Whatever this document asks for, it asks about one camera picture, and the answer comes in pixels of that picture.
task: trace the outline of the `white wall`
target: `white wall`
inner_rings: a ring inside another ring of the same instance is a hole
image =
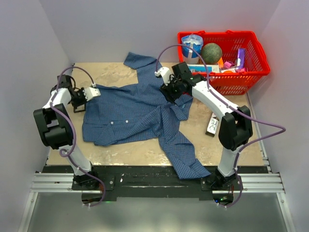
[[[250,91],[257,117],[287,127],[265,141],[272,169],[280,171],[298,232],[309,228],[309,2],[281,0],[260,41],[272,69]],[[263,135],[273,131],[261,126]]]
[[[40,0],[70,61],[157,56],[187,30],[253,30],[260,35],[280,0]],[[163,61],[178,61],[176,49]]]
[[[0,230],[14,232],[47,157],[32,112],[69,60],[38,0],[1,1],[0,24]]]

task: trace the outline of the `blue shirt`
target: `blue shirt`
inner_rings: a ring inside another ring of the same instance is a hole
[[[180,121],[188,119],[192,97],[182,95],[176,104],[166,101],[159,91],[163,81],[154,75],[155,62],[152,57],[129,53],[124,64],[137,70],[139,83],[97,85],[101,96],[86,104],[83,139],[109,146],[158,137],[180,179],[208,176],[195,158],[193,144],[179,132]]]

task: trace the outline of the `pink object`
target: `pink object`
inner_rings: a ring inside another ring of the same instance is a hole
[[[237,73],[242,73],[242,72],[247,72],[247,68],[242,68],[242,69],[236,69],[235,70]]]
[[[234,63],[233,63],[233,62],[231,62],[231,61],[226,61],[226,62],[224,62],[224,67],[225,67],[226,69],[230,69],[232,66],[234,66]]]

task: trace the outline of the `purple package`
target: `purple package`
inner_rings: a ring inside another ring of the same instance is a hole
[[[237,60],[236,60],[236,69],[244,68],[245,64],[245,50],[244,48],[238,49]]]

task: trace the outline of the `table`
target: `table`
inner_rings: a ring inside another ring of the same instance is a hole
[[[161,64],[171,68],[175,63]],[[138,82],[136,71],[123,63],[76,63],[75,65],[86,69],[95,82],[100,85],[121,87]],[[76,80],[77,87],[89,87],[91,84],[89,77],[81,70],[74,69],[72,76]],[[227,96],[227,99],[239,106],[248,105],[245,95]],[[68,105],[67,111],[76,128],[77,145],[94,165],[171,165],[160,148],[158,139],[107,147],[84,142],[82,138],[84,112],[73,113],[71,105]],[[211,110],[199,100],[194,99],[190,108],[189,119],[180,123],[180,131],[193,143],[196,149],[196,157],[203,165],[218,165],[222,152],[222,145],[218,139],[219,129],[217,129],[215,137],[205,135],[210,117]],[[253,127],[253,137],[250,140],[255,138],[257,138],[257,134],[255,127]],[[66,159],[60,157],[56,150],[51,150],[46,164],[67,165],[68,163]],[[249,146],[242,152],[239,165],[264,165],[258,143]]]

